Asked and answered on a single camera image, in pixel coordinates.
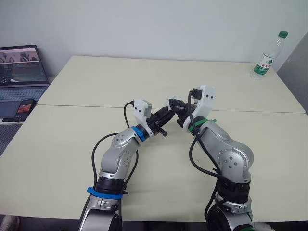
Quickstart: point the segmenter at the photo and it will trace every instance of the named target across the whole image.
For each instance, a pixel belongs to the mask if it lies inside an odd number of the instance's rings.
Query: bottle label
[[[267,57],[265,54],[257,62],[254,72],[260,75],[265,75],[268,69],[271,67],[272,63],[274,62],[275,58]]]

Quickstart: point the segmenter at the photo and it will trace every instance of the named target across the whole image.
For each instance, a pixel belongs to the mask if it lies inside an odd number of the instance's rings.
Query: blue ring
[[[137,135],[140,137],[141,141],[145,141],[145,137],[142,131],[140,131],[138,128],[136,128],[135,126],[131,127],[136,133]]]
[[[104,199],[114,199],[114,200],[119,200],[123,198],[122,194],[119,195],[113,195],[113,194],[104,194],[104,193],[99,193],[96,192],[92,187],[88,187],[87,190],[88,193],[91,193],[93,196],[104,198]]]

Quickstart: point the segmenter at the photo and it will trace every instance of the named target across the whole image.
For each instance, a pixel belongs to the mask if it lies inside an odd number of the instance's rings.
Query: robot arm
[[[151,107],[145,100],[134,101],[134,116],[138,125],[116,134],[111,147],[103,155],[95,188],[88,188],[90,196],[79,231],[121,230],[121,219],[116,211],[119,209],[123,194],[127,194],[124,191],[126,187],[124,180],[132,156],[147,138],[154,137],[159,132],[166,136],[167,133],[161,127],[175,114],[167,107],[151,114]]]
[[[215,100],[215,90],[212,87],[203,85],[191,93],[195,103],[191,107],[177,97],[167,99],[166,103],[169,110],[178,115],[177,123],[183,130],[195,135],[190,119],[191,108],[193,122],[206,147],[204,151],[219,168],[219,173],[228,179],[218,180],[216,204],[207,214],[209,230],[240,231],[252,227],[251,199],[248,194],[253,153],[246,145],[232,140],[213,120],[206,119]]]

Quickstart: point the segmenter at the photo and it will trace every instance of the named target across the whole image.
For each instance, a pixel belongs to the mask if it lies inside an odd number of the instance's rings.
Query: gray wall
[[[277,74],[308,113],[308,33]]]
[[[74,55],[255,62],[308,30],[307,0],[0,0],[0,47],[37,44],[48,75]]]

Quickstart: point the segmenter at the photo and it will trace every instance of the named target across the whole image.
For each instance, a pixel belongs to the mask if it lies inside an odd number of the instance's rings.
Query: bottle cap
[[[279,32],[279,35],[278,35],[278,36],[281,37],[281,38],[285,38],[285,37],[287,37],[287,35],[288,35],[288,32],[282,30],[281,32]]]

